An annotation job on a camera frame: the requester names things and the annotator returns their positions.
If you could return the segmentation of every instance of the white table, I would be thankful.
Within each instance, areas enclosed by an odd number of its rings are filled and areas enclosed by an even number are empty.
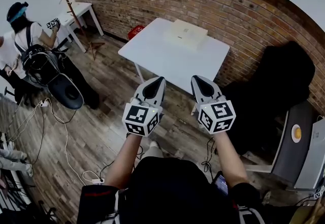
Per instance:
[[[164,32],[171,24],[170,21],[156,18],[118,53],[135,63],[142,82],[144,80],[138,65],[192,94],[192,76],[200,75],[214,80],[229,46],[209,36],[200,44],[198,51],[173,45],[164,40]]]
[[[79,22],[81,24],[81,26],[87,28],[87,25],[84,21],[84,19],[82,18],[82,15],[84,13],[86,13],[87,11],[90,12],[91,17],[98,29],[98,31],[100,32],[100,35],[103,36],[103,30],[100,26],[100,24],[98,23],[98,20],[95,16],[95,13],[91,7],[91,3],[81,3],[81,2],[75,2],[72,3],[71,6],[73,8],[73,11],[75,12],[76,16],[79,19]],[[58,15],[58,19],[60,20],[61,26],[64,27],[69,34],[71,34],[71,36],[73,37],[73,39],[76,41],[76,43],[78,44],[79,48],[83,51],[86,52],[85,48],[83,47],[83,45],[81,44],[81,42],[79,41],[78,37],[76,36],[76,34],[73,32],[72,28],[71,28],[71,24],[75,21],[73,18],[73,15],[71,13],[67,13],[67,11],[69,11],[69,8],[67,7],[66,10],[62,11],[59,15]],[[67,33],[67,31],[64,30],[64,33],[66,35],[66,38],[68,39],[69,42],[72,42],[69,34]]]

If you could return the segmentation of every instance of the black strap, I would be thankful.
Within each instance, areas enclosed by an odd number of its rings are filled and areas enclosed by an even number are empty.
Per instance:
[[[16,43],[16,41],[15,41],[15,46],[18,49],[18,51],[21,53],[21,55],[25,53],[25,51]]]
[[[30,26],[26,27],[26,39],[28,48],[31,45],[31,35],[30,35]]]

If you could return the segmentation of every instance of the table top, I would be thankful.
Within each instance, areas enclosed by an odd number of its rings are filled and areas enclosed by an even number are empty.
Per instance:
[[[304,165],[309,150],[312,125],[319,114],[314,107],[304,101],[290,108],[283,135],[282,144],[276,158],[272,173],[295,183]],[[293,125],[301,128],[301,139],[295,143],[291,137]]]
[[[164,40],[172,22],[156,18],[125,44],[118,53],[192,94],[191,78],[200,75],[214,80],[229,46],[212,37],[200,43],[198,51]]]
[[[91,3],[82,2],[74,2],[71,4],[72,9],[73,11],[75,11],[77,17],[87,12],[91,5]],[[60,20],[61,25],[63,26],[70,25],[74,21],[73,15],[71,13],[67,13],[67,11],[70,11],[68,5],[67,8],[63,10],[57,17]]]

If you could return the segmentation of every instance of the black pants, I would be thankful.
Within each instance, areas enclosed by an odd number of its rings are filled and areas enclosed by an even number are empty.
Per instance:
[[[96,109],[99,105],[98,93],[89,86],[80,70],[78,70],[68,56],[61,59],[61,62],[59,62],[59,69],[61,73],[66,74],[80,90],[85,104],[89,105],[92,109]]]

